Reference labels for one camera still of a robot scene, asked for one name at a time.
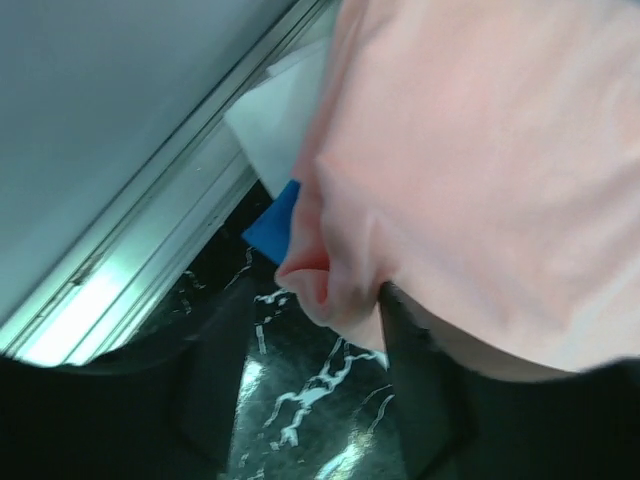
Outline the salmon pink t shirt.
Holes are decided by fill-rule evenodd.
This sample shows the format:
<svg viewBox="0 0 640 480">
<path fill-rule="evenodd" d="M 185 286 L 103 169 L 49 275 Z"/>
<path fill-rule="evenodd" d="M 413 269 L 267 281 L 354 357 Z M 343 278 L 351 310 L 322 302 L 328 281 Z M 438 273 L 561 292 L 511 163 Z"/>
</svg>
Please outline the salmon pink t shirt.
<svg viewBox="0 0 640 480">
<path fill-rule="evenodd" d="M 639 355 L 639 5 L 346 1 L 277 283 L 384 346 L 391 282 L 465 366 Z"/>
</svg>

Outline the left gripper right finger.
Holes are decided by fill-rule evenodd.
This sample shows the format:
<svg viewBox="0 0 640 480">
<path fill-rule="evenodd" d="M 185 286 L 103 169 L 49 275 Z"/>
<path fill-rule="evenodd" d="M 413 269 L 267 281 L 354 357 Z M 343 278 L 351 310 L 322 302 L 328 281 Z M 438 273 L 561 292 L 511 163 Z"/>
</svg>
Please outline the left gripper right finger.
<svg viewBox="0 0 640 480">
<path fill-rule="evenodd" d="M 490 379 L 419 327 L 432 314 L 390 282 L 379 306 L 410 479 L 636 479 L 639 363 L 562 380 Z"/>
</svg>

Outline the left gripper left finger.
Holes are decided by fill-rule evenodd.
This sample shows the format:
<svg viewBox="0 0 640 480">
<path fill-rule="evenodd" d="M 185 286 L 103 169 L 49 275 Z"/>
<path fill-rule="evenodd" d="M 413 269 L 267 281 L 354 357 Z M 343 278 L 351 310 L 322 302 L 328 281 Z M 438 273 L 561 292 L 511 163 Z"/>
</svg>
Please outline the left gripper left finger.
<svg viewBox="0 0 640 480">
<path fill-rule="evenodd" d="M 255 319 L 239 282 L 83 365 L 1 360 L 5 479 L 214 479 L 229 462 Z"/>
</svg>

